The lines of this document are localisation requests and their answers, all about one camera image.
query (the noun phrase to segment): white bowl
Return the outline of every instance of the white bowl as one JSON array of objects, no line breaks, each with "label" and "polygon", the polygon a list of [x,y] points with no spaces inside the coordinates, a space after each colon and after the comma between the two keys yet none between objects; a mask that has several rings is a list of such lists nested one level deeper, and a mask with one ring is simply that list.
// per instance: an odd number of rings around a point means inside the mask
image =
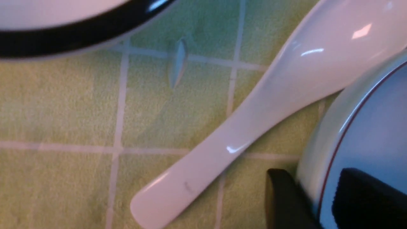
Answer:
[{"label": "white bowl", "polygon": [[314,130],[297,180],[316,218],[335,228],[331,206],[343,168],[407,193],[407,51],[345,88]]}]

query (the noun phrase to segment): spoon handle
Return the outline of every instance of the spoon handle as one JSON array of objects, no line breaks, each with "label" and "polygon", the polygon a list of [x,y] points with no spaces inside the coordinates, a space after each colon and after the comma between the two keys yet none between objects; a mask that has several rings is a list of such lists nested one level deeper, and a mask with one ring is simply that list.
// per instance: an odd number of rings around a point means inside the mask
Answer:
[{"label": "spoon handle", "polygon": [[260,81],[238,109],[189,154],[141,189],[130,208],[145,229],[160,229],[175,219],[252,142],[303,107],[295,94]]}]

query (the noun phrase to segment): small white piece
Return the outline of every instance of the small white piece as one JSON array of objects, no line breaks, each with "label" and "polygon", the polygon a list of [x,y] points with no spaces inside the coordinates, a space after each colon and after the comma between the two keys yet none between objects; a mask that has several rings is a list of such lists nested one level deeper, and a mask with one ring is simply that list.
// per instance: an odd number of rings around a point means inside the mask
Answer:
[{"label": "small white piece", "polygon": [[181,38],[177,42],[175,54],[171,57],[171,65],[169,66],[168,80],[171,89],[174,89],[181,80],[185,71],[187,58],[188,51],[186,48],[186,42]]}]

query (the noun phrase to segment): table surface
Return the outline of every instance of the table surface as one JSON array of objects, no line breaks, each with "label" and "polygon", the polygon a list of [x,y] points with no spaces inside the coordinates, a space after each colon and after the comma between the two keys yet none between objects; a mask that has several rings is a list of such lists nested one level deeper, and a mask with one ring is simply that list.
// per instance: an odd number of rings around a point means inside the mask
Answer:
[{"label": "table surface", "polygon": [[[316,1],[180,0],[105,50],[0,63],[0,228],[140,228],[133,195],[239,106]],[[189,57],[171,90],[181,37]],[[168,228],[265,228],[266,170],[295,174],[335,96],[264,134]]]}]

